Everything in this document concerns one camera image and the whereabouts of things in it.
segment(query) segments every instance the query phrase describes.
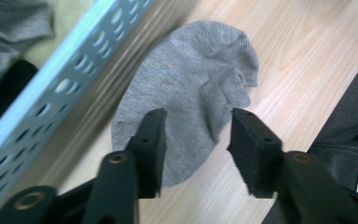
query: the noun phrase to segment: table surface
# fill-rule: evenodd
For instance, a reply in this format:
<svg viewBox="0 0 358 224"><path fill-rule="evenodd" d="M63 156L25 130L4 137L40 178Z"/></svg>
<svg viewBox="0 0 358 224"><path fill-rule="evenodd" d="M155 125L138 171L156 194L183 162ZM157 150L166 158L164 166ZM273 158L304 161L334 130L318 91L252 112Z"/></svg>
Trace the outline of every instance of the table surface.
<svg viewBox="0 0 358 224"><path fill-rule="evenodd" d="M284 143L306 151L358 72L358 0L202 0L187 22L213 20L243 30L260 62L247 107ZM248 196L226 151L229 124L210 158L186 182L141 200L141 223L260 223L272 200ZM107 124L61 186L93 178L111 151Z"/></svg>

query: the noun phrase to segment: gray fabric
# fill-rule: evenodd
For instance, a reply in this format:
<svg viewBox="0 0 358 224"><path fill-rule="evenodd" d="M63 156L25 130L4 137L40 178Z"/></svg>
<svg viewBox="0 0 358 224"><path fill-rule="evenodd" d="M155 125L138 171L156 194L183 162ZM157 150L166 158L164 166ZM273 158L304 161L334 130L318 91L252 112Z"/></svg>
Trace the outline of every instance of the gray fabric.
<svg viewBox="0 0 358 224"><path fill-rule="evenodd" d="M118 107L113 150L125 149L144 114L167 110L163 185L191 177L205 162L233 107L250 104L258 60L248 37L214 21L190 23L150 52Z"/></svg>
<svg viewBox="0 0 358 224"><path fill-rule="evenodd" d="M52 35L48 4L40 0L0 0L0 79L31 44Z"/></svg>

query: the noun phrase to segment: sock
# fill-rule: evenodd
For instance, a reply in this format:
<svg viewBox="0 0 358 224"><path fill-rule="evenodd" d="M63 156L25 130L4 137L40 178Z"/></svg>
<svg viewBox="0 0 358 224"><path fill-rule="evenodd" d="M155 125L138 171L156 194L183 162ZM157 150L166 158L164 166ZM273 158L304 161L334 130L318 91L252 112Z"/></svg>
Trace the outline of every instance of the sock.
<svg viewBox="0 0 358 224"><path fill-rule="evenodd" d="M152 49L112 124L113 150L125 149L150 110L167 110L163 186L190 178L206 161L233 107L250 104L258 60L246 34L215 21L179 28Z"/></svg>

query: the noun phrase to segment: wooden table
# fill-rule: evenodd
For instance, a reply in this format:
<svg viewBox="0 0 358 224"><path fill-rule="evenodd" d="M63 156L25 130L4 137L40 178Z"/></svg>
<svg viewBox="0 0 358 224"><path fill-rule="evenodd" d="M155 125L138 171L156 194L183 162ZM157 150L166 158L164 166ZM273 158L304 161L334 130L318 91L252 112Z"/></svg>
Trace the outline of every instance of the wooden table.
<svg viewBox="0 0 358 224"><path fill-rule="evenodd" d="M306 151L358 72L358 0L202 0L187 22L221 21L243 30L260 61L253 111L282 139ZM110 149L107 125L63 183L92 178ZM260 223L272 200L248 196L226 151L229 124L210 158L186 182L141 200L141 223Z"/></svg>

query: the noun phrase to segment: screw hole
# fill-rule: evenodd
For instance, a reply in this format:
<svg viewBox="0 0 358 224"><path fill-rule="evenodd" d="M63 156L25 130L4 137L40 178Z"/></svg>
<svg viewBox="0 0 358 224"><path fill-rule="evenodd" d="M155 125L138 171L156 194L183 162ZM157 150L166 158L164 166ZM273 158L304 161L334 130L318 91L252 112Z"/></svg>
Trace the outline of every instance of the screw hole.
<svg viewBox="0 0 358 224"><path fill-rule="evenodd" d="M301 163L310 163L310 162L312 162L312 158L310 156L304 155L304 154L294 154L293 159L295 161L301 162Z"/></svg>
<svg viewBox="0 0 358 224"><path fill-rule="evenodd" d="M14 208L17 210L32 208L42 202L45 199L45 196L45 193L40 191L28 193L14 203Z"/></svg>
<svg viewBox="0 0 358 224"><path fill-rule="evenodd" d="M127 160L127 156L125 154L116 154L116 155L111 156L109 158L109 162L113 163L113 164L121 163L121 162L126 161L126 160Z"/></svg>

